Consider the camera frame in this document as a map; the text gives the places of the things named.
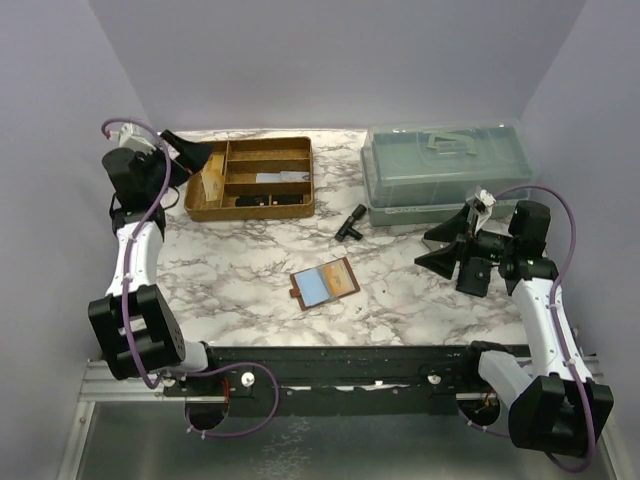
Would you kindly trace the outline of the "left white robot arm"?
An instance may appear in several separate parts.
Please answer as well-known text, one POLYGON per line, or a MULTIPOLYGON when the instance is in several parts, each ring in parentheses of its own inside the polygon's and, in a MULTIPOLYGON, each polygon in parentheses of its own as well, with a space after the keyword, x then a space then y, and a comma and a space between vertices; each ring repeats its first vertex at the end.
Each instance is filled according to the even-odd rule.
POLYGON ((101 131, 117 143, 102 165, 114 188, 109 216, 118 241, 110 285, 88 305, 103 358, 118 380, 137 377, 154 388, 165 374, 183 374, 197 393, 212 394, 222 372, 205 343, 184 338, 157 269, 167 224, 162 198, 200 172, 214 148, 125 118, 105 121, 101 131))

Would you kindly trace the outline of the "brown leather card holder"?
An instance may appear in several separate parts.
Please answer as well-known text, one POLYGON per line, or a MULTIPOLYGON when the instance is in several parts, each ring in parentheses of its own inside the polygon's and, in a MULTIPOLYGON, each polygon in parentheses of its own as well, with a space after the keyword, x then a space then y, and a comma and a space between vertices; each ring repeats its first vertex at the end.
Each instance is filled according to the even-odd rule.
POLYGON ((347 257, 292 273, 289 296, 302 311, 358 293, 361 287, 347 257))

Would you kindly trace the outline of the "tan credit card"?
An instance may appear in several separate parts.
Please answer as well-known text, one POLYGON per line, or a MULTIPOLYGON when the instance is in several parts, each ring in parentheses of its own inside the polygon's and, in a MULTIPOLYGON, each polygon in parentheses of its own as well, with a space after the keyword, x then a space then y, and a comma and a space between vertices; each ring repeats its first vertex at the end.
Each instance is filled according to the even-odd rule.
POLYGON ((334 261, 322 267, 331 296, 347 295, 355 289, 349 269, 344 261, 334 261))

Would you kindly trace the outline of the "blue credit card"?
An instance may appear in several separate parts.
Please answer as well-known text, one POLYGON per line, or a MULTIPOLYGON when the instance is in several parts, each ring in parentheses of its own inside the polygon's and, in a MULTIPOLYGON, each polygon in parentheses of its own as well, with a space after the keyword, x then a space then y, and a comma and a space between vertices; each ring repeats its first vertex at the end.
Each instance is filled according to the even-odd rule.
POLYGON ((305 307, 319 305, 330 298, 328 286, 319 269, 313 268, 296 273, 294 279, 305 307))

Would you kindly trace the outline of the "gold card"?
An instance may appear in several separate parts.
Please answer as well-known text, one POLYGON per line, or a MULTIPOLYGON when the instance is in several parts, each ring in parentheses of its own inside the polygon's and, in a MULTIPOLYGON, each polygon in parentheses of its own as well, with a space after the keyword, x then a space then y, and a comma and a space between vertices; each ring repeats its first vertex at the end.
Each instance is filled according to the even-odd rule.
POLYGON ((212 153, 201 170, 201 182, 206 202, 217 202, 222 197, 224 185, 224 153, 212 153))

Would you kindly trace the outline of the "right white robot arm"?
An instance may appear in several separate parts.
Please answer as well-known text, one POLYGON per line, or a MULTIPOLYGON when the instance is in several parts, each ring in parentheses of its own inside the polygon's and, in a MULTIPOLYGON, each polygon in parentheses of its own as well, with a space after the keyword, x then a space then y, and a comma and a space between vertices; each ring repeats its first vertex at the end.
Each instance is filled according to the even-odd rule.
POLYGON ((428 253, 415 264, 456 281, 459 292, 484 297, 498 271, 519 309, 530 352, 525 369, 508 347, 475 341, 460 367, 469 390, 490 386, 508 413, 512 443, 549 456, 586 458, 614 405, 611 389, 593 380, 571 334, 556 264, 545 257, 551 215, 547 206, 521 200, 507 234, 482 228, 488 205, 471 200, 428 230, 428 253))

